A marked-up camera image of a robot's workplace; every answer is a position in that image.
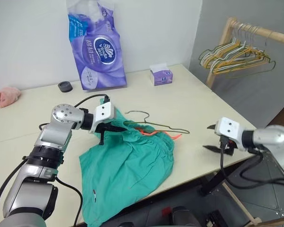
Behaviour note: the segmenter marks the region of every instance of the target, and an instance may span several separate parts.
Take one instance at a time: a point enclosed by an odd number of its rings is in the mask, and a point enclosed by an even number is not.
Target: floor
[[[237,184],[248,185],[249,182],[241,179],[238,173],[248,163],[253,162],[255,158],[244,163],[230,176],[230,179]],[[250,170],[247,176],[255,179],[270,179],[280,177],[281,173],[271,158],[265,155],[264,161]],[[188,188],[181,193],[110,220],[102,226],[117,227],[122,222],[133,222],[135,227],[168,225],[169,217],[162,214],[162,210],[172,209],[176,206],[185,206],[190,209],[204,227],[206,226],[207,214],[214,210],[220,211],[229,227],[243,227],[249,222],[248,218],[221,186],[205,197],[198,193],[199,188],[200,186]],[[267,184],[251,190],[238,190],[233,187],[231,189],[254,217],[259,217],[262,221],[284,217],[283,186]]]

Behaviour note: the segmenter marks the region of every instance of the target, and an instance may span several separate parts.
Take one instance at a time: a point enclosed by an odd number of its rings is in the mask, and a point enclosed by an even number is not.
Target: wire hanger
[[[190,134],[190,131],[185,130],[185,129],[174,129],[174,128],[171,128],[168,125],[157,124],[157,123],[152,123],[152,122],[146,121],[146,119],[150,117],[150,114],[148,112],[145,112],[145,111],[130,110],[130,111],[126,112],[125,114],[129,114],[129,113],[132,113],[132,112],[139,112],[139,113],[147,114],[147,116],[144,117],[144,121],[143,122],[130,122],[130,121],[128,121],[128,122],[124,122],[125,125],[126,124],[150,124],[150,125],[157,125],[157,126],[160,126],[160,127],[166,127],[166,128],[171,129],[171,130],[155,130],[155,131],[170,131],[170,132],[178,132],[178,133],[183,133],[183,134]]]

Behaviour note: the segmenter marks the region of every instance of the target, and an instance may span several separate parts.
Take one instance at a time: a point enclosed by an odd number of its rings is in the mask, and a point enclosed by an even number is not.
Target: plastic packaging
[[[68,8],[69,39],[82,88],[126,85],[120,35],[114,26],[113,9],[97,0],[80,0]]]

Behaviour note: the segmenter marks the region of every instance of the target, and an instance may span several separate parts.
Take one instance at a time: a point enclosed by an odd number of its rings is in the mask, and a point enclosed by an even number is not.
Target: brand logo
[[[100,61],[104,64],[111,64],[115,60],[115,49],[113,45],[105,38],[97,38],[94,46]]]

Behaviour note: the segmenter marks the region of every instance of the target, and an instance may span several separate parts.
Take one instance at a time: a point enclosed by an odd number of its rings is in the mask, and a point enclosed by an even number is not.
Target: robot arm
[[[254,131],[245,130],[239,123],[221,118],[215,125],[209,126],[215,134],[226,137],[229,142],[235,142],[239,150],[247,151],[249,148],[267,150],[273,157],[284,176],[284,127],[270,125],[264,129]],[[234,149],[231,144],[223,145],[224,149]]]
[[[113,119],[114,114],[115,108],[109,100],[98,106],[93,114],[68,104],[55,106],[51,122],[43,127],[30,155],[24,157],[27,161],[5,199],[5,219],[0,227],[45,227],[44,220],[52,214],[58,195],[58,188],[49,182],[55,181],[57,168],[63,163],[71,131],[99,132],[100,144],[103,144],[104,131],[125,131],[105,123]]]

